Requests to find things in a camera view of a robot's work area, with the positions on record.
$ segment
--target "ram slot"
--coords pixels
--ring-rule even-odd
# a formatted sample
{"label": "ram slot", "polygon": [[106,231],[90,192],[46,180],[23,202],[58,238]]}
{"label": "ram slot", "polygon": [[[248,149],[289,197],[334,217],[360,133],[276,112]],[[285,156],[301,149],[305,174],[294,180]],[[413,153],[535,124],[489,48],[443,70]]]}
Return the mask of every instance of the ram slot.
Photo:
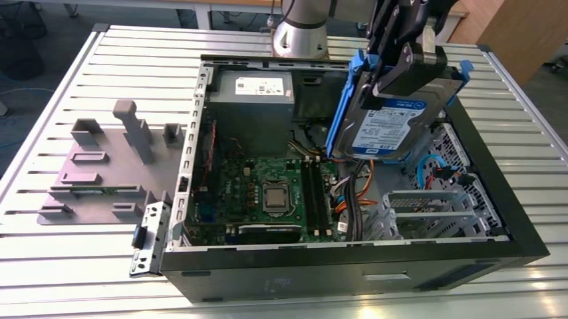
{"label": "ram slot", "polygon": [[314,197],[312,187],[312,173],[310,173],[310,162],[304,161],[301,165],[302,174],[302,193],[304,193],[304,205],[305,205],[305,217],[308,224],[308,232],[313,234],[314,230],[318,229],[318,215],[314,208]]}
{"label": "ram slot", "polygon": [[312,171],[312,192],[314,200],[314,213],[317,214],[317,228],[320,235],[326,234],[329,229],[328,211],[326,211],[326,195],[324,190],[324,178],[321,178],[320,162],[313,161],[310,165]]}

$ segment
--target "aluminum table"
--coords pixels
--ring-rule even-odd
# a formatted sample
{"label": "aluminum table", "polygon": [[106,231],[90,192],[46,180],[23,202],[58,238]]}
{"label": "aluminum table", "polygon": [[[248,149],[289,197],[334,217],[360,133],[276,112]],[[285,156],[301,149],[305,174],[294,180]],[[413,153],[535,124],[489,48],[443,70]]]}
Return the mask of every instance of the aluminum table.
{"label": "aluminum table", "polygon": [[[346,60],[362,39],[329,38]],[[201,54],[269,56],[260,33],[111,26],[87,39],[0,181],[0,316],[159,318],[548,318],[568,316],[567,146],[492,53],[447,45],[476,71],[459,97],[551,256],[444,292],[191,304],[165,278],[129,278],[134,225],[40,226],[78,118],[121,124],[118,98],[150,126],[187,122]]]}

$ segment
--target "black connector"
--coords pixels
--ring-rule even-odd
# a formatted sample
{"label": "black connector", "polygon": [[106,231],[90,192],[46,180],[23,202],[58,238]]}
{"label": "black connector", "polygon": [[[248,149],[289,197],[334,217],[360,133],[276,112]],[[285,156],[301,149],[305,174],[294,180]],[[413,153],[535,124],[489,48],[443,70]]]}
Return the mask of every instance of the black connector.
{"label": "black connector", "polygon": [[134,229],[134,238],[133,238],[133,247],[137,249],[142,249],[145,247],[146,234],[149,232],[149,227],[137,225]]}
{"label": "black connector", "polygon": [[461,186],[469,186],[475,182],[475,180],[476,180],[476,177],[473,177],[468,174],[463,174],[459,177],[457,184],[461,185]]}
{"label": "black connector", "polygon": [[187,192],[187,187],[189,187],[189,178],[182,176],[181,179],[179,179],[178,191],[181,193]]}
{"label": "black connector", "polygon": [[439,168],[435,169],[435,177],[441,178],[445,181],[448,181],[452,178],[452,176],[456,172],[457,172],[457,170],[452,169],[451,166],[439,167]]}

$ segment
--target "hard drive label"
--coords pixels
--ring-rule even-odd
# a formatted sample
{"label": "hard drive label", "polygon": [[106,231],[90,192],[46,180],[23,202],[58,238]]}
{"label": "hard drive label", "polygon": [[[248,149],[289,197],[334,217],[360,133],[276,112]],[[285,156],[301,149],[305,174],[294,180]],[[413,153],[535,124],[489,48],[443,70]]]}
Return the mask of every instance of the hard drive label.
{"label": "hard drive label", "polygon": [[411,100],[388,100],[381,110],[369,110],[353,140],[353,149],[361,154],[384,154],[395,151],[403,143],[411,126],[427,103]]}

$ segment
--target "side panel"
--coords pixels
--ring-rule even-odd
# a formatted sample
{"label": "side panel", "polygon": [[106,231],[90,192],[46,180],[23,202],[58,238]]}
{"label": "side panel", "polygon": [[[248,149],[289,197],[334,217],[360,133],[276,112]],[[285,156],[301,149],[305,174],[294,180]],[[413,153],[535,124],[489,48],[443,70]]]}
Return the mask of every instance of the side panel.
{"label": "side panel", "polygon": [[449,289],[508,259],[166,271],[191,302],[381,294]]}
{"label": "side panel", "polygon": [[511,238],[519,243],[524,256],[528,257],[519,261],[516,266],[521,266],[540,257],[548,256],[548,249],[459,99],[445,108],[445,111],[461,145],[472,160],[472,169],[480,176],[480,181],[504,222],[504,227]]}

